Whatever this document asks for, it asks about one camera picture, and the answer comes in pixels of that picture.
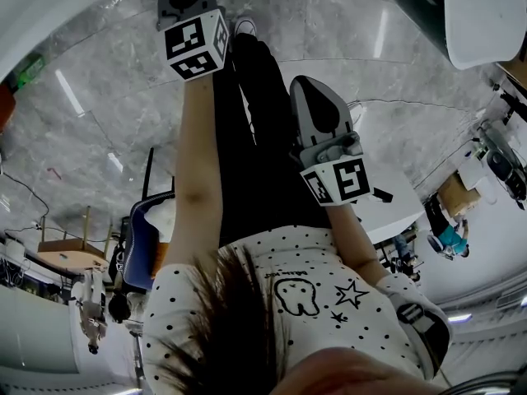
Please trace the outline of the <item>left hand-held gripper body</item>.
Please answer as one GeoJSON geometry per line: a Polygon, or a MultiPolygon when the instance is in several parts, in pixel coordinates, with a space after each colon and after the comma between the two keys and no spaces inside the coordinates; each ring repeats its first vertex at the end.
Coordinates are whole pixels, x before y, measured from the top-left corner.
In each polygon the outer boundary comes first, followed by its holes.
{"type": "Polygon", "coordinates": [[[160,59],[181,81],[223,69],[229,41],[224,13],[217,0],[158,0],[160,59]]]}

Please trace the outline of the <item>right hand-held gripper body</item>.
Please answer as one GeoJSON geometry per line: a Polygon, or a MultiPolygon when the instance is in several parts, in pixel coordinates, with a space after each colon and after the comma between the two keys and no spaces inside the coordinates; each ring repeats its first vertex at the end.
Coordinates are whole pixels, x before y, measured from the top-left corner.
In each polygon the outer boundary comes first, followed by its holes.
{"type": "Polygon", "coordinates": [[[360,137],[347,103],[323,82],[297,76],[290,85],[301,177],[322,207],[371,193],[360,137]]]}

